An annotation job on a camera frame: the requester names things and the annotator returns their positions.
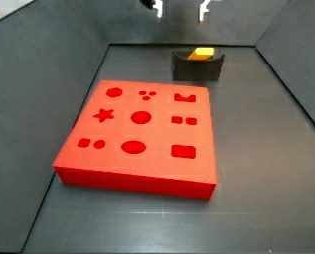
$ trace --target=gray floor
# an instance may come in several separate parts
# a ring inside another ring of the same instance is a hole
[[[95,82],[173,83],[172,51],[182,49],[111,46]],[[315,128],[256,50],[221,51],[220,81],[204,83],[220,177],[212,200],[55,178],[26,253],[315,252]]]

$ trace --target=enclosure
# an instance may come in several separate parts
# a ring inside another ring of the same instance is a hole
[[[0,252],[315,253],[315,0],[36,0],[0,20]],[[217,82],[173,81],[213,46]],[[64,186],[52,160],[101,80],[205,86],[209,202]]]

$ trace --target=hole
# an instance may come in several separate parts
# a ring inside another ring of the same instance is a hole
[[[193,146],[173,145],[172,146],[172,156],[180,158],[194,159],[196,158],[196,148]]]
[[[89,143],[90,143],[90,139],[79,139],[78,146],[84,148],[89,146]]]
[[[122,95],[122,89],[115,87],[107,90],[106,95],[111,98],[119,97]]]
[[[101,149],[102,147],[105,147],[106,143],[103,140],[97,140],[93,144],[95,149]]]
[[[180,116],[173,116],[173,117],[172,117],[172,123],[181,124],[181,123],[182,123],[182,117],[180,117]]]
[[[142,142],[131,140],[131,141],[126,141],[121,145],[121,149],[129,154],[139,154],[145,151],[146,146]]]
[[[174,93],[174,101],[196,102],[196,95],[184,97],[180,93]]]
[[[95,115],[93,115],[94,118],[98,118],[98,121],[102,123],[106,119],[113,119],[114,116],[111,115],[113,113],[113,109],[110,110],[105,110],[105,109],[99,109],[98,113]]]
[[[197,119],[196,118],[186,117],[185,122],[189,125],[197,125]]]
[[[146,111],[137,111],[131,114],[130,119],[137,124],[145,124],[151,120],[151,115]]]

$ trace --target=circular hole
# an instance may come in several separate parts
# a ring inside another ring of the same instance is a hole
[[[126,141],[121,145],[121,149],[129,154],[139,154],[145,151],[146,146],[142,142],[131,140],[131,141]]]
[[[101,149],[102,147],[105,147],[105,145],[106,145],[106,143],[105,143],[105,141],[103,140],[97,140],[95,142],[94,142],[94,148],[95,149]]]
[[[79,139],[78,146],[86,148],[89,146],[90,139]]]
[[[145,124],[151,120],[151,115],[146,111],[137,111],[131,114],[130,120],[137,124]]]

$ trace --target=gray wall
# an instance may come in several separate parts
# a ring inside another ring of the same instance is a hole
[[[315,121],[315,0],[291,0],[256,45]]]
[[[0,21],[0,251],[18,252],[107,42],[82,1],[35,1]]]
[[[202,0],[163,0],[166,20],[138,0],[94,0],[87,8],[111,43],[253,46],[287,0],[210,2],[209,23],[198,27]]]

